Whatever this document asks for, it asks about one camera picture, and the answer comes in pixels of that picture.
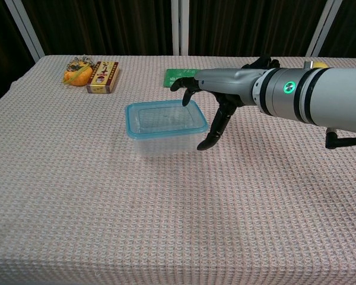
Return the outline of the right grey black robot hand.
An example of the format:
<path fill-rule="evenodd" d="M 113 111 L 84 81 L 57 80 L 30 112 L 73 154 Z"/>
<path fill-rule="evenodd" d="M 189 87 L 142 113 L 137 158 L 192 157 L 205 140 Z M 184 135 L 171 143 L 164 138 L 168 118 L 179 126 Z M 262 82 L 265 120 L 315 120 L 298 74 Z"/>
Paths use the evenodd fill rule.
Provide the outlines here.
<path fill-rule="evenodd" d="M 191 97 L 200 91 L 213 94 L 219 104 L 210 131 L 199 143 L 197 150 L 205 151 L 219 141 L 238 107 L 255 105 L 252 89 L 262 75 L 262 69 L 214 68 L 202 69 L 192 77 L 182 77 L 174 81 L 170 87 L 171 91 L 185 89 L 183 106 L 188 105 Z"/>

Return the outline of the blue plastic lid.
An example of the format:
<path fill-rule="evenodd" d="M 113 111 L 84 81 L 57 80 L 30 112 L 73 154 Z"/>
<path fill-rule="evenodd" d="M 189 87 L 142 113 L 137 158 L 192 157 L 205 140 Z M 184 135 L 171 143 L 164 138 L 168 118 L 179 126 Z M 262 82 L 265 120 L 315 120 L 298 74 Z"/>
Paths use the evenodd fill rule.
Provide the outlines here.
<path fill-rule="evenodd" d="M 197 103 L 181 100 L 132 103 L 125 107 L 126 133 L 135 140 L 201 134 L 208 123 Z"/>

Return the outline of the clear plastic container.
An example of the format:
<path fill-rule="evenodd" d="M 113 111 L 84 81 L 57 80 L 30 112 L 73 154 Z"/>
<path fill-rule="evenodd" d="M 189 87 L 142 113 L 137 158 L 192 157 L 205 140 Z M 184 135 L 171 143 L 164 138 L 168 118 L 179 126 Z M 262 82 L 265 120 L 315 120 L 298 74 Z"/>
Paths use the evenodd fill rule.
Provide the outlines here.
<path fill-rule="evenodd" d="M 208 130 L 201 134 L 181 135 L 156 140 L 135 140 L 128 137 L 128 140 L 133 144 L 136 154 L 141 156 L 159 156 L 195 151 L 197 145 L 205 138 L 207 132 Z"/>

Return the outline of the red yellow card box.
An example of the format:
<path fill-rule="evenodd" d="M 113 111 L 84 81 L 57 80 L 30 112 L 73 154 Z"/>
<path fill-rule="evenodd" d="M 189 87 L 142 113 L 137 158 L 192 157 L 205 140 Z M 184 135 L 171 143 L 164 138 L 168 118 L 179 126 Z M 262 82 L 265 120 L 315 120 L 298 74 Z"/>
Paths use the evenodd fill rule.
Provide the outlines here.
<path fill-rule="evenodd" d="M 118 62 L 98 61 L 86 84 L 87 92 L 91 94 L 110 94 L 115 85 L 118 72 Z"/>

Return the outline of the green sachet packet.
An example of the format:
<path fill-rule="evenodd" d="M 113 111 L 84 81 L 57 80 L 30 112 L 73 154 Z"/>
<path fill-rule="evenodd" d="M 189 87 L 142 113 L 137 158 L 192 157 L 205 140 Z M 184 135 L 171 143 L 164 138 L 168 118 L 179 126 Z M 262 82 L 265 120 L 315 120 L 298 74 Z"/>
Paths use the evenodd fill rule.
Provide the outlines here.
<path fill-rule="evenodd" d="M 179 78 L 193 77 L 198 71 L 198 69 L 191 68 L 166 69 L 163 87 L 171 87 L 172 84 Z"/>

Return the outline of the dark curtain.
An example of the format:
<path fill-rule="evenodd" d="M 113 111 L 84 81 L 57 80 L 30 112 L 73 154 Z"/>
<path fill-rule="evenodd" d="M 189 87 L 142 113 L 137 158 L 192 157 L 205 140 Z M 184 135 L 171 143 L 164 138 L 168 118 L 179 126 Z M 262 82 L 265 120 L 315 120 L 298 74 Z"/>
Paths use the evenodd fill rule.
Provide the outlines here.
<path fill-rule="evenodd" d="M 171 0 L 21 0 L 46 55 L 172 55 Z M 189 0 L 193 56 L 304 56 L 327 0 Z M 356 58 L 356 0 L 321 57 Z M 0 99 L 35 61 L 0 0 Z"/>

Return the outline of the beige waffle-weave tablecloth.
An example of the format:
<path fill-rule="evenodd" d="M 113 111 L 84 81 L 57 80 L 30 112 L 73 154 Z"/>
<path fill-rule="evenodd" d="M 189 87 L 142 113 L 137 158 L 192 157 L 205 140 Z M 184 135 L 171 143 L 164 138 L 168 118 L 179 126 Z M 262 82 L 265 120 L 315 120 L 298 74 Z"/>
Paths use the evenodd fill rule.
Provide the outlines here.
<path fill-rule="evenodd" d="M 180 99 L 167 68 L 252 58 L 110 56 L 111 94 L 41 58 L 0 100 L 0 285 L 356 284 L 356 147 L 239 109 L 208 151 L 141 157 L 133 102 Z"/>

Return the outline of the orange toy fruit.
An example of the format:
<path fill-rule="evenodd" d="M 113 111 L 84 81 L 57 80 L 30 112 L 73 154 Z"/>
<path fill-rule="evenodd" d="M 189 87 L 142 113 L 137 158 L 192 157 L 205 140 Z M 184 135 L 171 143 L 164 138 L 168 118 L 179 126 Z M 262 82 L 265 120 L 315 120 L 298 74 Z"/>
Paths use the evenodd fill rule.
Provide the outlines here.
<path fill-rule="evenodd" d="M 68 64 L 63 75 L 63 83 L 73 86 L 85 86 L 93 72 L 89 63 L 73 61 Z"/>

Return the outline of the white frame post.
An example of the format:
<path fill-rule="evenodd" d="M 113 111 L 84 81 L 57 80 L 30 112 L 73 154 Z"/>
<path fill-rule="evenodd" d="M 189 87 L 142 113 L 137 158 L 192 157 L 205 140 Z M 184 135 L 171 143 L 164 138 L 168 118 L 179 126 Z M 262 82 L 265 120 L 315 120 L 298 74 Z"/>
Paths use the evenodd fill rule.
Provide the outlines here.
<path fill-rule="evenodd" d="M 306 57 L 318 57 L 343 0 L 327 0 L 306 51 Z"/>
<path fill-rule="evenodd" d="M 171 31 L 174 56 L 189 55 L 190 0 L 171 0 Z"/>
<path fill-rule="evenodd" d="M 35 62 L 45 56 L 22 0 L 4 0 Z"/>

